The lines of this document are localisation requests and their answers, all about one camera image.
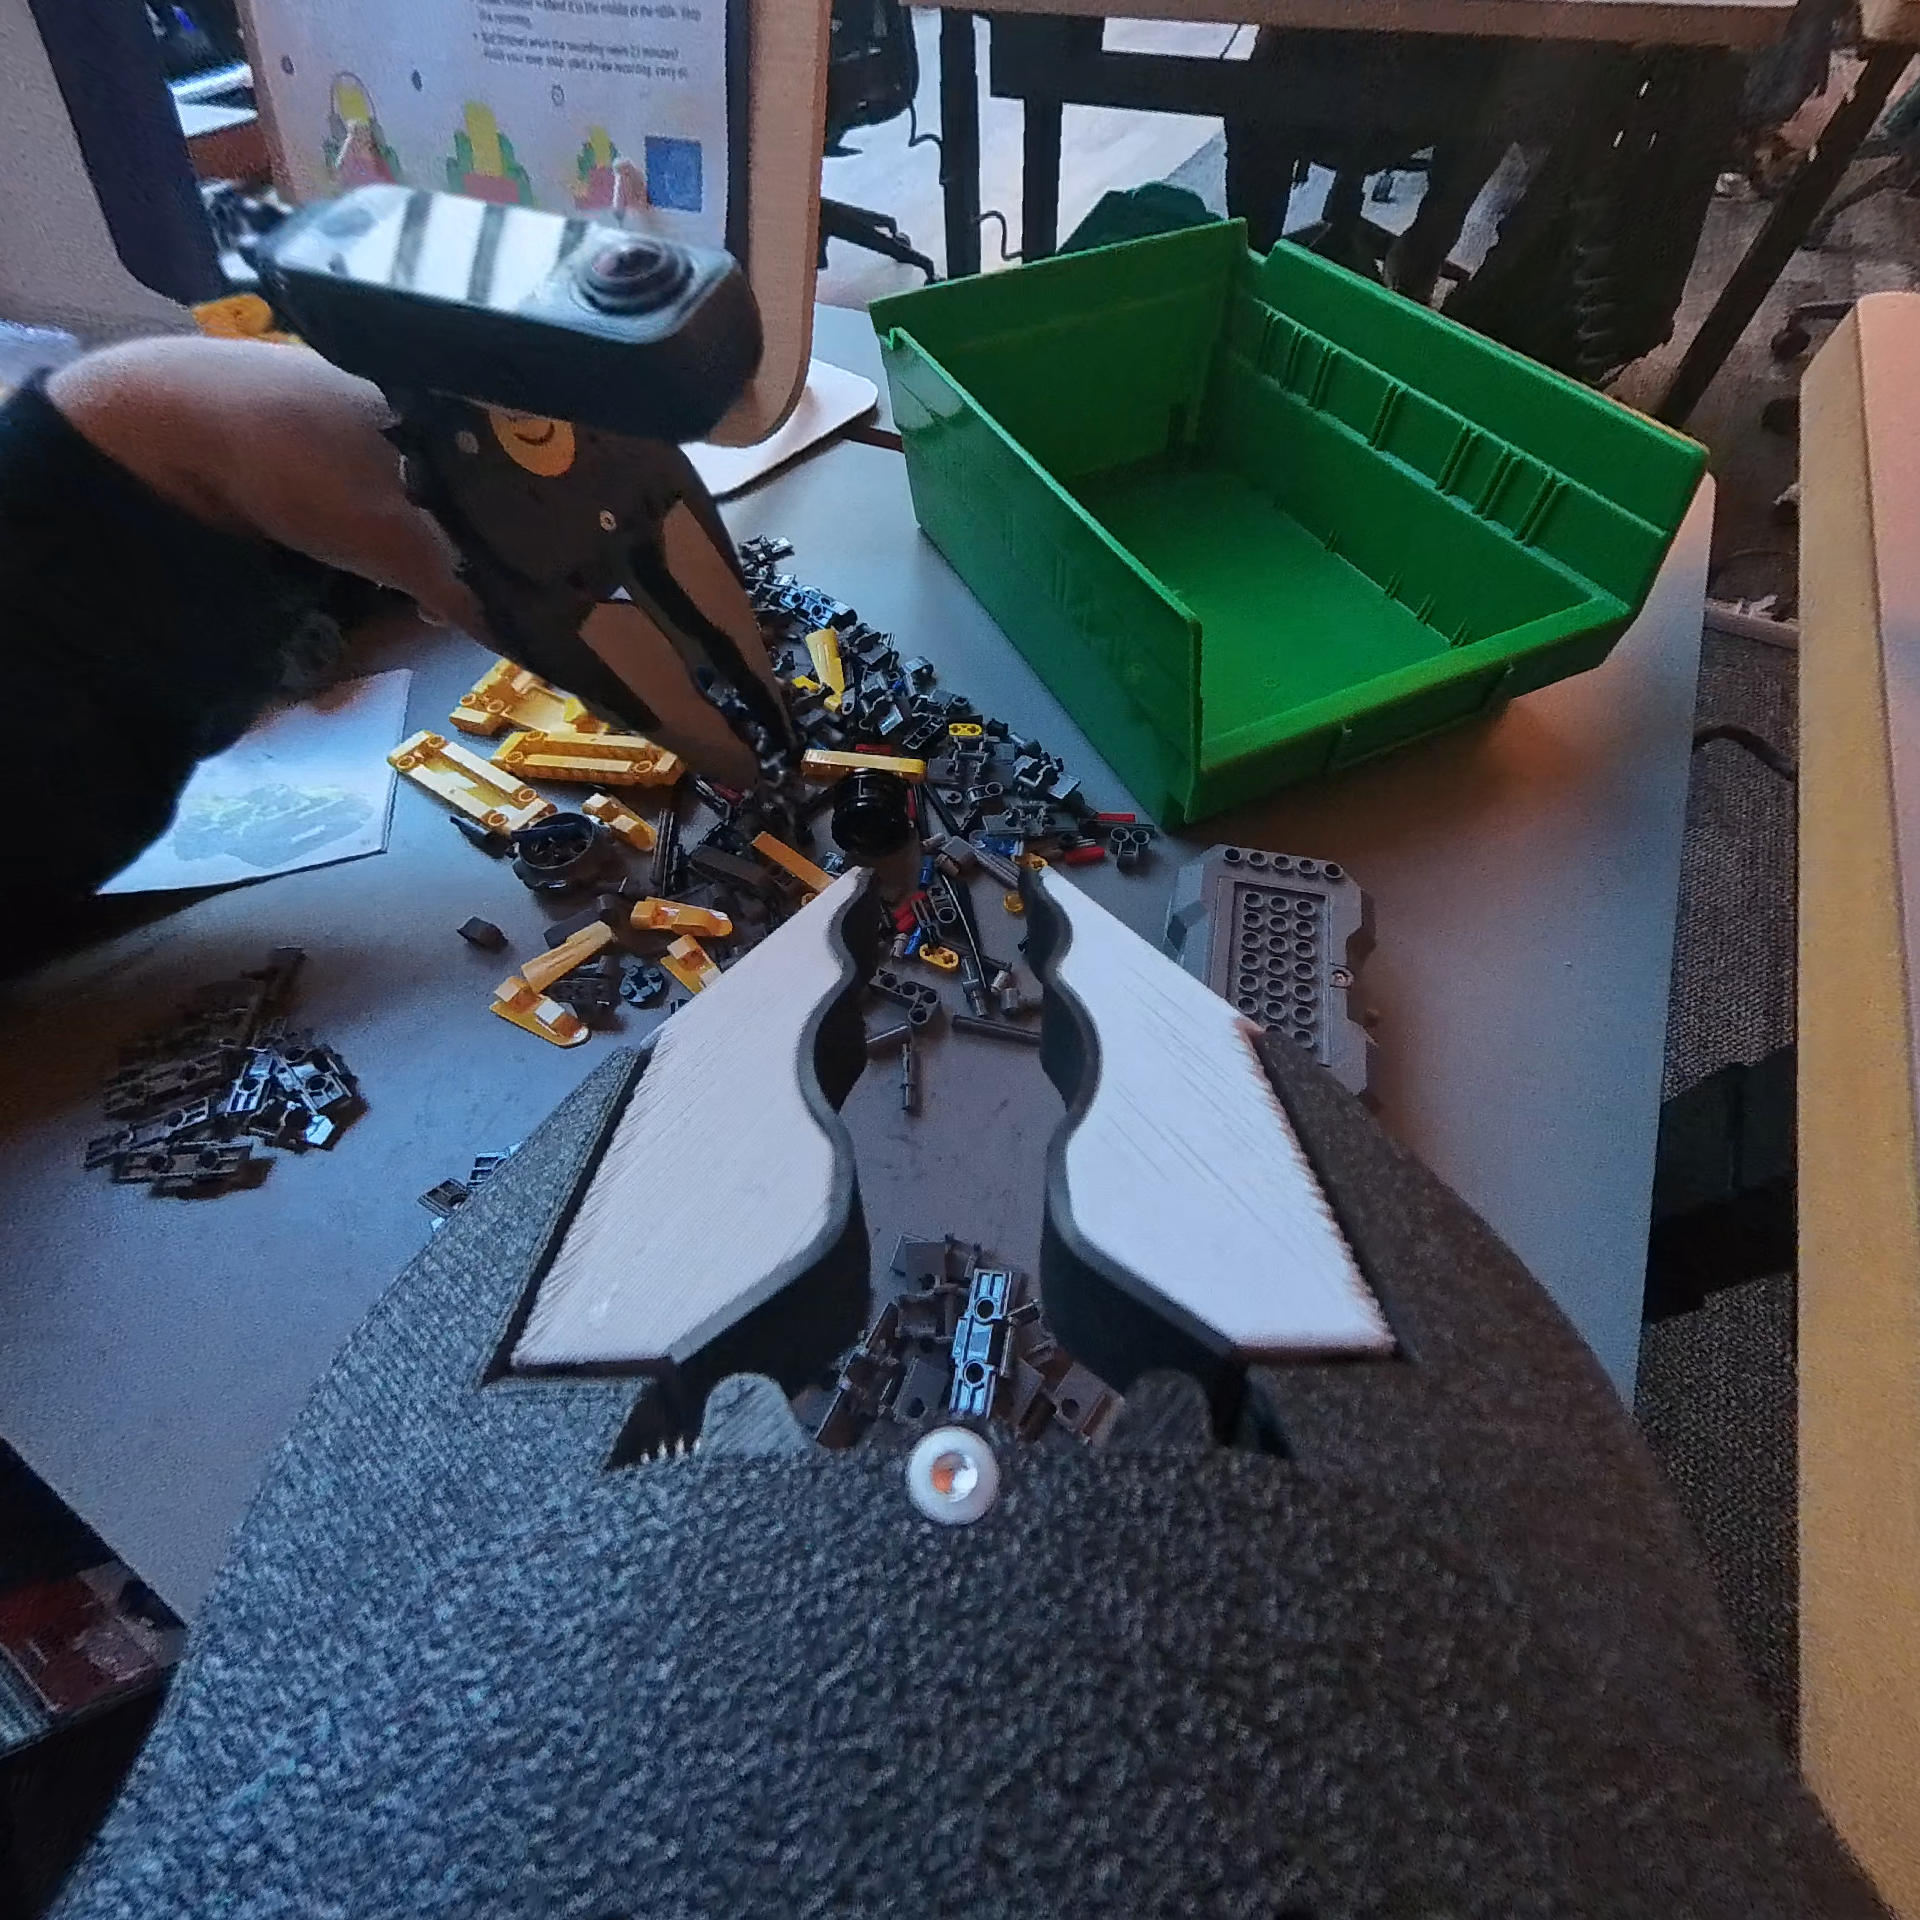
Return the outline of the heap of black track links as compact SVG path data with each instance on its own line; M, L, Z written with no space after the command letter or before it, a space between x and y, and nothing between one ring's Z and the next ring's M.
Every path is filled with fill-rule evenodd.
M367 1102L349 1058L301 1024L301 974L304 946L271 946L132 1037L102 1086L82 1166L154 1197L218 1197L278 1158L331 1153Z

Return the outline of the printed instruction sheet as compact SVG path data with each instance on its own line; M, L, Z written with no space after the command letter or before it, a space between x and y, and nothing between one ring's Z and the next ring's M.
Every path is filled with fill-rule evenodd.
M364 183L746 253L746 3L251 3L289 201Z

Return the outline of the yellow brick panel assembly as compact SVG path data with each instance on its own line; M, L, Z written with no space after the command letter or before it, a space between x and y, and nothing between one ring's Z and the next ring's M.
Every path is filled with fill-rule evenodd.
M413 732L387 769L455 808L478 847L559 817L548 790L570 785L588 800L626 790L671 790L691 763L641 732L618 732L581 695L493 657L455 703L443 732Z

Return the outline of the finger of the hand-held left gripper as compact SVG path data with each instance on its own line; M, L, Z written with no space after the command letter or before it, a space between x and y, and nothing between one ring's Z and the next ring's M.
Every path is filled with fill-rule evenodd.
M753 743L703 699L692 666L658 633L652 610L632 607L626 597L603 602L588 610L581 639L645 711L635 732L676 750L691 773L732 790L766 776Z
M641 544L641 602L716 721L753 755L802 755L744 564L703 498L671 498Z

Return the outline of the person's left hand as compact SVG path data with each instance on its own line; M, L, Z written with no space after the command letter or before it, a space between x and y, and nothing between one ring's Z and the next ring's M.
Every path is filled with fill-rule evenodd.
M52 410L166 507L488 639L447 531L404 497L387 406L285 341L154 339L45 374Z

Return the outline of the white instruction booklet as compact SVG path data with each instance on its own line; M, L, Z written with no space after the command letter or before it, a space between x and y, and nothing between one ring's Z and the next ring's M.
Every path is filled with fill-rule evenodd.
M392 833L387 750L410 666L278 703L186 785L166 833L106 877L106 897L231 887L379 860Z

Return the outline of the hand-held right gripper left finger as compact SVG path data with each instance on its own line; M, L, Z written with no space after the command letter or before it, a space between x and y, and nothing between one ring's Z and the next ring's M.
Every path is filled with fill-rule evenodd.
M543 1260L517 1373L803 1385L856 1341L866 1220L841 1106L873 967L873 873L841 873L658 1033Z

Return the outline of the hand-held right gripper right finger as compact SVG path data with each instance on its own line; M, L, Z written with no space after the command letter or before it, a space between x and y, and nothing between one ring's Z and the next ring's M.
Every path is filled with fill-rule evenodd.
M1395 1356L1265 1033L1058 870L1029 873L1041 1309L1089 1368Z

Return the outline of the wooden edged background table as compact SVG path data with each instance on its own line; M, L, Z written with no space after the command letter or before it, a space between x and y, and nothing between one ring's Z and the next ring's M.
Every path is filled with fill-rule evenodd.
M1800 1762L1920 1910L1920 299L1800 385Z

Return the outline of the grey brick hub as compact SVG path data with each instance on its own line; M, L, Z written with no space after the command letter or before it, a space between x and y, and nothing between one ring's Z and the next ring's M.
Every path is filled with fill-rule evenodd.
M1210 847L1171 877L1165 946L1240 1022L1307 1046L1358 1102L1375 1102L1375 1033L1358 1004L1375 897L1342 862Z

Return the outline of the grey desk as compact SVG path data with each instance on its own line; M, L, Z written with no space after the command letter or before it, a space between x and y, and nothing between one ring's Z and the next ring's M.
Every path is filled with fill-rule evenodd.
M1193 847L1350 870L1375 897L1358 1004L1380 1122L1550 1288L1635 1397L1646 1205L1665 1046L1701 620L1701 481L1642 620L1604 666L1495 721L1165 836L1134 877L1077 877L1140 937ZM3 989L3 1443L193 1616L231 1524L335 1349L432 1237L421 1189L525 1144L645 1033L548 1046L488 1016L543 916L447 808L392 785L387 847L227 894L15 916ZM301 946L301 1022L367 1110L251 1189L159 1197L82 1166L119 1046L186 995Z

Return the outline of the green plastic bin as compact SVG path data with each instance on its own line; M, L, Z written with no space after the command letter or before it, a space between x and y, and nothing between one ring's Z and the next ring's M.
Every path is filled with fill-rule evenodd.
M927 537L1170 826L1499 711L1281 703L1311 544L1217 424L1246 259L1207 221L866 308Z
M1706 448L1280 241L1240 265L1217 424L1307 531L1281 703L1484 703L1588 674L1642 615Z

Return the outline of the pile of grey brick parts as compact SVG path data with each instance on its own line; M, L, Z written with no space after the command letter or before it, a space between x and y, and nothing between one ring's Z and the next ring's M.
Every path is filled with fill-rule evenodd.
M588 922L618 941L554 985L588 1033L632 1016L671 1016L761 937L796 922L856 860L901 860L876 925L885 961L866 989L866 1054L888 1070L906 1117L927 1110L927 1054L945 1024L983 1044L1036 1044L1041 1004L1015 952L1027 937L1019 877L1041 870L1134 873L1157 826L1100 808L1084 776L1036 736L944 683L841 597L796 575L796 544L744 544L746 597L766 665L802 725L803 769L787 794L732 790L686 773L671 790L548 790L559 808L603 820L619 877L543 897L548 946ZM732 941L670 941L626 930L632 897L691 897L732 916Z

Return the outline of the yellow pointed brick piece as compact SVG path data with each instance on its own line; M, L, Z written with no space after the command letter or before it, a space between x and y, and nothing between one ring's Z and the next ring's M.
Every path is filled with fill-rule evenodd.
M511 1022L517 1033L531 1033L539 1044L554 1044L554 1046L588 1044L588 1024L564 999L554 999L554 985L581 974L611 941L618 941L618 925L588 922L586 930L564 937L564 946L539 952L522 974L511 974L493 989L488 1016Z

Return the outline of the small grey brick cluster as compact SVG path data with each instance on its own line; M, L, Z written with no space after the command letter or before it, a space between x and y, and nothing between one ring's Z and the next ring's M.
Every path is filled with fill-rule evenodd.
M1029 1272L981 1240L901 1237L866 1330L796 1397L825 1454L968 1427L1007 1444L1104 1444L1119 1393L1053 1330Z

